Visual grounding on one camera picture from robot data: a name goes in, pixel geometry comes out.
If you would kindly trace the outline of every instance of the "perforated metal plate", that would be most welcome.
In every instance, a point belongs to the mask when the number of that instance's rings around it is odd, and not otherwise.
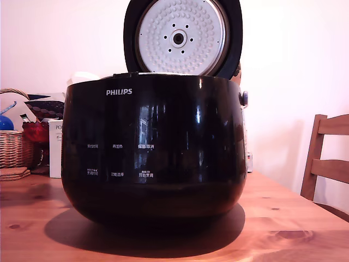
[[[214,0],[158,0],[136,32],[137,59],[146,72],[213,75],[225,58],[229,24]]]

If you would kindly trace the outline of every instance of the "wicker basket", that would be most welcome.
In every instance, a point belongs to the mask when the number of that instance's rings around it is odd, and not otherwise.
[[[17,93],[28,98],[22,91],[0,90],[2,93]],[[34,144],[23,137],[22,131],[0,131],[0,169],[30,167],[33,163]]]

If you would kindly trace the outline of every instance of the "white box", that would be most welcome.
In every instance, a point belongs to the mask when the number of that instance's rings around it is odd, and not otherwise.
[[[50,126],[50,177],[61,178],[63,120],[49,120]]]
[[[247,172],[252,173],[253,172],[253,161],[252,161],[252,153],[247,153]]]

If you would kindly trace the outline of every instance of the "inner lid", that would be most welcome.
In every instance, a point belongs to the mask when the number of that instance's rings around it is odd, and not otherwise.
[[[130,0],[124,22],[127,69],[231,79],[242,31],[239,0]]]
[[[146,72],[213,75],[226,55],[227,32],[215,0],[158,0],[141,17],[137,59]]]

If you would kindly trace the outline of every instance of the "cork coaster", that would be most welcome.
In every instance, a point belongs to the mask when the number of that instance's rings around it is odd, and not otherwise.
[[[31,174],[27,168],[7,168],[0,169],[0,181],[15,181]]]

